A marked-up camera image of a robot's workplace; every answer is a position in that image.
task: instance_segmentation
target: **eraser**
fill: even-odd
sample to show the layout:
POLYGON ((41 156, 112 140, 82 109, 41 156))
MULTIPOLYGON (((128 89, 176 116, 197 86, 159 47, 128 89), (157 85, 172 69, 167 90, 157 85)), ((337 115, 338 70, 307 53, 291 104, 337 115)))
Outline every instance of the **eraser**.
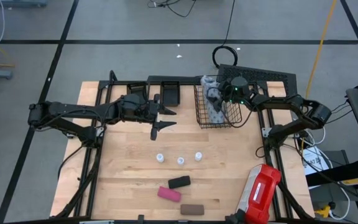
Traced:
POLYGON ((191 184, 191 182, 190 182, 189 176, 183 176, 183 177, 178 177, 175 179, 168 180, 168 186, 170 189, 175 189, 177 187, 183 187, 183 186, 187 186, 190 184, 191 184))
POLYGON ((204 205, 180 205, 182 215, 204 215, 204 205))
POLYGON ((181 199, 181 194, 179 192, 176 192, 174 190, 165 187, 160 187, 157 195, 159 197, 171 200, 173 202, 180 202, 181 199))

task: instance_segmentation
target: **red case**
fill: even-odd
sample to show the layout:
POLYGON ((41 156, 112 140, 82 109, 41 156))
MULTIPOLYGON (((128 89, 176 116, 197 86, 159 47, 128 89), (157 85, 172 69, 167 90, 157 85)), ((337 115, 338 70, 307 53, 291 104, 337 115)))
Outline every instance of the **red case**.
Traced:
POLYGON ((242 209, 246 207, 245 220, 250 224, 266 224, 269 220, 269 206, 272 203, 276 185, 281 180, 280 171, 265 164, 252 169, 248 181, 254 181, 252 190, 249 193, 247 185, 244 188, 243 196, 249 193, 247 206, 242 203, 242 209))

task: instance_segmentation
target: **white sticker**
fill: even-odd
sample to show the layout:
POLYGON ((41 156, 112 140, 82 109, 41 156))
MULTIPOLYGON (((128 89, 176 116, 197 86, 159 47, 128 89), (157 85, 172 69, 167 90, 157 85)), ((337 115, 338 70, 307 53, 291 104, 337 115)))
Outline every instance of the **white sticker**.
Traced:
POLYGON ((256 198, 258 197, 259 189, 260 189, 260 183, 258 184, 258 187, 256 187, 256 191, 255 191, 255 195, 254 195, 254 201, 256 201, 256 198))

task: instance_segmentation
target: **wooden table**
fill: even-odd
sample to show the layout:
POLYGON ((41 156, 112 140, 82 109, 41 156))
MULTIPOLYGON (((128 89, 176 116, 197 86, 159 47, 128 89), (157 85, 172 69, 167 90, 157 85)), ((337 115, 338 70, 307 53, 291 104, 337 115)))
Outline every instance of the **wooden table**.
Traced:
MULTIPOLYGON (((78 104, 93 106, 97 87, 98 82, 83 82, 78 104)), ((268 91, 271 95, 285 96, 282 82, 268 82, 268 91)), ((152 85, 150 97, 159 92, 160 86, 152 85)), ((177 124, 161 130, 156 141, 150 140, 149 124, 125 122, 108 126, 92 219, 136 220, 143 214, 146 220, 224 220, 225 215, 235 212, 249 171, 264 163, 255 156, 255 150, 262 145, 257 113, 252 113, 242 128, 201 129, 196 122, 193 86, 181 86, 180 93, 180 105, 171 108, 177 115, 160 116, 161 120, 177 124), (203 153, 200 162, 194 160, 198 151, 203 153), (158 153, 164 155, 162 164, 155 158, 158 153), (177 164, 178 157, 185 158, 185 165, 177 164), (191 177, 191 185, 176 189, 182 193, 180 203, 157 197, 159 186, 167 187, 168 179, 183 175, 191 177), (203 204, 205 215, 180 215, 181 203, 203 204)), ((114 101, 124 94, 125 85, 114 85, 111 99, 114 101)), ((241 110, 245 119, 249 110, 245 106, 241 110)), ((289 111, 273 110, 273 117, 276 124, 291 121, 289 111)), ((91 123, 84 119, 74 119, 74 122, 84 126, 91 123)), ((65 157, 79 146, 79 140, 68 140, 65 157)), ((290 192, 305 211, 314 216, 299 155, 287 146, 281 148, 281 153, 290 192)), ((84 156, 85 150, 82 150, 63 167, 51 215, 60 212, 78 189, 77 178, 81 176, 84 156)), ((277 192, 281 214, 285 217, 282 195, 277 192)), ((85 207, 86 203, 81 207, 81 214, 85 214, 85 207)), ((275 219, 272 206, 270 219, 275 219)))

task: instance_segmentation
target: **black eraser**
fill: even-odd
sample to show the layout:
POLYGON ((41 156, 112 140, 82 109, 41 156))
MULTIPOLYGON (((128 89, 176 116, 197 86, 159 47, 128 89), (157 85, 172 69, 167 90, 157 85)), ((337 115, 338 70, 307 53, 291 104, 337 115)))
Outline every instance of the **black eraser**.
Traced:
POLYGON ((175 189, 175 188, 187 186, 190 184, 191 184, 190 176, 183 176, 183 177, 178 177, 175 179, 168 180, 168 186, 170 189, 175 189))

